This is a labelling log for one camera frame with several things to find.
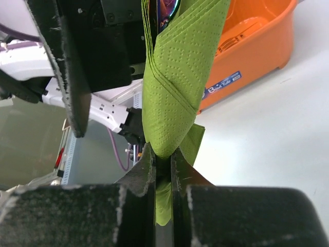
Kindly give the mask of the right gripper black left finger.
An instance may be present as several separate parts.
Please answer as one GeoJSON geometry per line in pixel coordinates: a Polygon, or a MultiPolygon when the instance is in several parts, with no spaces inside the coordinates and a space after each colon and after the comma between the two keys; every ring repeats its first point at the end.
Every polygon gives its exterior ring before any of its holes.
{"type": "Polygon", "coordinates": [[[155,154],[114,184],[29,186],[1,206],[1,246],[154,246],[155,154]]]}

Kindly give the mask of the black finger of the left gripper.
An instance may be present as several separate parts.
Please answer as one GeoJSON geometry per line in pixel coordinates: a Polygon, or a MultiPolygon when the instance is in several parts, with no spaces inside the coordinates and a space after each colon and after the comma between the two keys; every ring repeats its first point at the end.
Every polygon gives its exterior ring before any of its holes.
{"type": "Polygon", "coordinates": [[[75,137],[84,137],[89,117],[91,92],[67,17],[59,1],[25,1],[45,47],[62,93],[75,137]]]}

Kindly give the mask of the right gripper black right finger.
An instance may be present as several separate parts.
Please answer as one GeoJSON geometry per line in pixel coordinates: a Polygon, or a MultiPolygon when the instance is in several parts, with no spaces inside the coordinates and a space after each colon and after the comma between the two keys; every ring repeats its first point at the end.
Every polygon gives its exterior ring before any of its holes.
{"type": "Polygon", "coordinates": [[[310,199],[283,187],[215,186],[171,156],[175,246],[328,246],[310,199]]]}

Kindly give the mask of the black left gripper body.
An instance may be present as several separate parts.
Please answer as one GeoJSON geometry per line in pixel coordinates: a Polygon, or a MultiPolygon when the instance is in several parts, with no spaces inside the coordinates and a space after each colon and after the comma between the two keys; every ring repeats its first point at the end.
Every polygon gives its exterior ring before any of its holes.
{"type": "Polygon", "coordinates": [[[146,48],[141,1],[58,1],[91,92],[142,79],[146,48]]]}

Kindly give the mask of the iridescent fork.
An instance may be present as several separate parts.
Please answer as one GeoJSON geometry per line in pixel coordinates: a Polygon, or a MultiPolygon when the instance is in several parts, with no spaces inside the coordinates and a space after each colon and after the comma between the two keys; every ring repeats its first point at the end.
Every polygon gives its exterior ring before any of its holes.
{"type": "Polygon", "coordinates": [[[164,31],[179,10],[181,0],[158,0],[156,2],[157,33],[164,31]]]}

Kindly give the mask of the green paper napkin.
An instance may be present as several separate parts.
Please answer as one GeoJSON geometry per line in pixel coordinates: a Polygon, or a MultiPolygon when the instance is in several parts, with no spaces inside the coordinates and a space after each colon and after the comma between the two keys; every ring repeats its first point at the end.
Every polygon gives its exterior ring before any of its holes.
{"type": "Polygon", "coordinates": [[[142,1],[146,64],[142,89],[145,140],[170,168],[180,149],[193,165],[204,127],[195,118],[209,79],[229,1],[181,1],[168,26],[151,35],[149,1],[142,1]]]}

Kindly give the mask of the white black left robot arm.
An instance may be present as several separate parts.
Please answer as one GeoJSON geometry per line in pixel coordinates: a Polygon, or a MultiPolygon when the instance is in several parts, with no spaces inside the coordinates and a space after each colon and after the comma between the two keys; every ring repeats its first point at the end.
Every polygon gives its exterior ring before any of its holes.
{"type": "Polygon", "coordinates": [[[144,68],[141,1],[1,1],[1,99],[65,108],[78,138],[94,120],[144,142],[141,111],[98,96],[144,68]]]}

